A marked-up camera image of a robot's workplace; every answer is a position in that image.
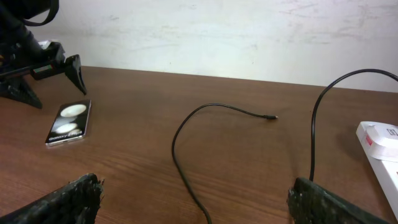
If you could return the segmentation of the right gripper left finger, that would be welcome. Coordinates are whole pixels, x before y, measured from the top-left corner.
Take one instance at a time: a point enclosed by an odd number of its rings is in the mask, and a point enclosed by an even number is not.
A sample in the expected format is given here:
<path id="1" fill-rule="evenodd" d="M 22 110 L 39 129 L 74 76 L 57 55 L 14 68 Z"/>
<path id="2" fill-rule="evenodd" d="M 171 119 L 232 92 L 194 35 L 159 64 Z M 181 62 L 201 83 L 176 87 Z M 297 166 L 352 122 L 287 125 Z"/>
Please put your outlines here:
<path id="1" fill-rule="evenodd" d="M 95 224 L 103 182 L 94 173 L 81 176 L 42 198 L 1 217 L 1 224 Z"/>

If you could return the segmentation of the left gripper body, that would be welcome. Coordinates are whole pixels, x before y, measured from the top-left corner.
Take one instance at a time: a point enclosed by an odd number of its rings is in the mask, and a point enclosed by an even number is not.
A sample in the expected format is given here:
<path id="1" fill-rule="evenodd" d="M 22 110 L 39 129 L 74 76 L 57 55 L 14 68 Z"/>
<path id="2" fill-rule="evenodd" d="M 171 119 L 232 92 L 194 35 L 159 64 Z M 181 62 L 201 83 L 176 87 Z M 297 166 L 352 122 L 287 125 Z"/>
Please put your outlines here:
<path id="1" fill-rule="evenodd" d="M 48 78 L 67 71 L 65 51 L 59 42 L 47 42 L 44 49 L 45 60 L 33 62 L 21 52 L 10 55 L 6 64 L 1 65 L 1 81 L 31 75 L 35 80 Z"/>

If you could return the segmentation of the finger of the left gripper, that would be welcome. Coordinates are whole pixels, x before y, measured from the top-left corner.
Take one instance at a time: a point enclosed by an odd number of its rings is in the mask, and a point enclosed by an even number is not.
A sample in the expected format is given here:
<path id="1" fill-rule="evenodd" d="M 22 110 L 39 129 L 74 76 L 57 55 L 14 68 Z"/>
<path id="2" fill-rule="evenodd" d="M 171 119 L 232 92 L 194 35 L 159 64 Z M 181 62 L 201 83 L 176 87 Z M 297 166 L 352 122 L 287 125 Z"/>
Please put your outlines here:
<path id="1" fill-rule="evenodd" d="M 42 102 L 23 77 L 1 81 L 1 97 L 42 109 Z"/>
<path id="2" fill-rule="evenodd" d="M 66 59 L 65 75 L 84 95 L 87 94 L 81 72 L 81 60 L 79 55 L 72 55 Z"/>

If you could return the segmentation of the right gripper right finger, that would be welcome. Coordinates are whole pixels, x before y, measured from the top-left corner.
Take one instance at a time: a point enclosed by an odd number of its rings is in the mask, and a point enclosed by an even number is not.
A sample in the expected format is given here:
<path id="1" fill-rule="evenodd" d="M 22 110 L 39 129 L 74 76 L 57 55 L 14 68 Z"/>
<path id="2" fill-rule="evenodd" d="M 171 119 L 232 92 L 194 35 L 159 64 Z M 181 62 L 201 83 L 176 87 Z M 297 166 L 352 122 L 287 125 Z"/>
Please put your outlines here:
<path id="1" fill-rule="evenodd" d="M 387 224 L 303 177 L 289 189 L 287 205 L 295 224 Z"/>

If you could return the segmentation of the black Samsung Galaxy phone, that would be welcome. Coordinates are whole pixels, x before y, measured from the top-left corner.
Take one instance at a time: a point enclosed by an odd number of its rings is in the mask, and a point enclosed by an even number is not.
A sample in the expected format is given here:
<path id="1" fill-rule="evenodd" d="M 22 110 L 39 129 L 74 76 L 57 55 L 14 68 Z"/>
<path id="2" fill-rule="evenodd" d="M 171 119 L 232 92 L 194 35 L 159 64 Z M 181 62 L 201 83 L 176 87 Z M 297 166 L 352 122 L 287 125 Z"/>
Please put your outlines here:
<path id="1" fill-rule="evenodd" d="M 46 146 L 77 141 L 86 136 L 91 100 L 61 105 L 45 140 Z"/>

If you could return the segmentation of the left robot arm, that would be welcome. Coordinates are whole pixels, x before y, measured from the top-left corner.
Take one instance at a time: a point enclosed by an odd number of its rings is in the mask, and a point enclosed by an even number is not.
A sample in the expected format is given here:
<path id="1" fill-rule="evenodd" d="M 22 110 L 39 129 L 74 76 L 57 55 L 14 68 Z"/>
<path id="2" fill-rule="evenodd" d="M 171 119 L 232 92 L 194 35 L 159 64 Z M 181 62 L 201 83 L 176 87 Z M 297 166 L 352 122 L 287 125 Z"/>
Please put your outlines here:
<path id="1" fill-rule="evenodd" d="M 41 80 L 64 73 L 85 95 L 79 55 L 68 58 L 60 42 L 38 42 L 28 27 L 55 19 L 59 0 L 1 0 L 1 96 L 35 108 L 42 103 L 24 79 Z"/>

